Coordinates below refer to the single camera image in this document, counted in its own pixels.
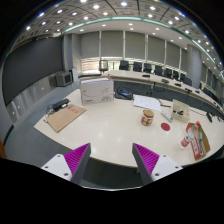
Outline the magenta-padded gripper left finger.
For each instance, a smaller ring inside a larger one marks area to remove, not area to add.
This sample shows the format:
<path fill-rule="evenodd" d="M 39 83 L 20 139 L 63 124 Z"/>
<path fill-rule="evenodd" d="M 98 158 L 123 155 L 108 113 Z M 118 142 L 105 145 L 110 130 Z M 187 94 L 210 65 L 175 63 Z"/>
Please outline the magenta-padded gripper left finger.
<path fill-rule="evenodd" d="M 70 151 L 66 155 L 56 154 L 42 166 L 42 169 L 79 185 L 90 154 L 91 144 L 87 143 Z"/>

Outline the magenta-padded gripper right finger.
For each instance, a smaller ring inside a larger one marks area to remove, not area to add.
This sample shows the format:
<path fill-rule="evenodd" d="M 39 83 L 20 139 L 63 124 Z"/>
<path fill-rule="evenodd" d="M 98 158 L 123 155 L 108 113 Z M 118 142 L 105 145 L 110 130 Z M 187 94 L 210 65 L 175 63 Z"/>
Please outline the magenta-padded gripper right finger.
<path fill-rule="evenodd" d="M 158 155 L 137 143 L 134 143 L 132 146 L 132 154 L 137 163 L 138 171 L 144 185 L 182 169 L 182 167 L 168 155 Z"/>

